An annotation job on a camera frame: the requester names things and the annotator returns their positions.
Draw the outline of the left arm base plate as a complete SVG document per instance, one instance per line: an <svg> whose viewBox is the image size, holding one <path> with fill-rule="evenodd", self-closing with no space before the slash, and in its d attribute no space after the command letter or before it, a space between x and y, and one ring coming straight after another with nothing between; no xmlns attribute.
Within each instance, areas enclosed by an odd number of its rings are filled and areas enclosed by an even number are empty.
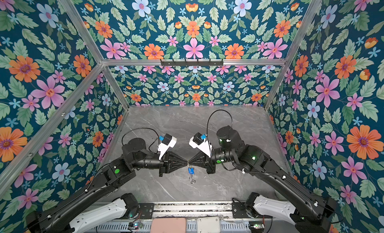
<svg viewBox="0 0 384 233"><path fill-rule="evenodd" d="M132 212L132 219L149 220L153 216L154 208L154 203L139 203Z"/></svg>

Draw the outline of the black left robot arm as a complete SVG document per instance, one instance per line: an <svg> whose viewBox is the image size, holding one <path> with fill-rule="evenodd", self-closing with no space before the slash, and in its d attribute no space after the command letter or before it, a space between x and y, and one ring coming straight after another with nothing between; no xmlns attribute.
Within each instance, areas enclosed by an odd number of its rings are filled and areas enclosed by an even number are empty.
<svg viewBox="0 0 384 233"><path fill-rule="evenodd" d="M140 205L132 193L123 194L112 203L84 211L101 198L113 193L136 176L137 169L157 169L159 175L187 166L187 160L166 150L159 156L146 147L142 138L122 146L121 157L103 166L82 189L56 206L26 217L28 233L80 233L114 219L132 219L140 215Z"/></svg>

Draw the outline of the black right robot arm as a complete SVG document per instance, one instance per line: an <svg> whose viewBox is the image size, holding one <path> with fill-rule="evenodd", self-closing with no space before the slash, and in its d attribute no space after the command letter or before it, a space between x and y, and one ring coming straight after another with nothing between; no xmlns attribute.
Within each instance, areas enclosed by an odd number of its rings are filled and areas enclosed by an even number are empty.
<svg viewBox="0 0 384 233"><path fill-rule="evenodd" d="M295 226L300 233L327 233L337 203L330 197L323 198L309 191L285 172L269 154L255 145L245 144L231 126L217 131L219 147L214 148L208 136L196 133L189 141L197 148L189 164L205 168L208 174L216 172L216 165L232 163L243 174L257 177L284 197L283 201L269 199L252 193L245 206L249 211L269 216Z"/></svg>

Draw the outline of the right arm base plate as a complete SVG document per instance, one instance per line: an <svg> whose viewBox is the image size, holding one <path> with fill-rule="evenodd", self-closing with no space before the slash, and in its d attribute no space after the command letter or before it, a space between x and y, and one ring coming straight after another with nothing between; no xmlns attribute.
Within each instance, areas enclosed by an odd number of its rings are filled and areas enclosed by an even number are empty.
<svg viewBox="0 0 384 233"><path fill-rule="evenodd" d="M255 210L246 207L241 202L232 202L232 215L234 219L256 219L260 217Z"/></svg>

